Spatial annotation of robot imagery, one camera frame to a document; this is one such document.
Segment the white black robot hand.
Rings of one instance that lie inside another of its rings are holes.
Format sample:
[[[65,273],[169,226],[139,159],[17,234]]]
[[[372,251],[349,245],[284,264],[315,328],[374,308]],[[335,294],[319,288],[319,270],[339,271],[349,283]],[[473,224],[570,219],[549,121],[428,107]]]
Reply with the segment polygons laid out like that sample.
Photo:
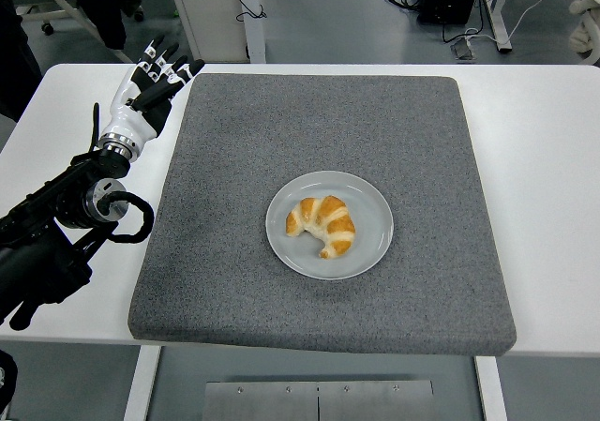
[[[163,39],[160,35],[151,40],[120,83],[110,107],[111,121],[99,136],[100,148],[121,147],[138,156],[164,129],[173,98],[204,67],[202,59],[189,62],[185,55],[171,62],[179,45],[163,49]]]

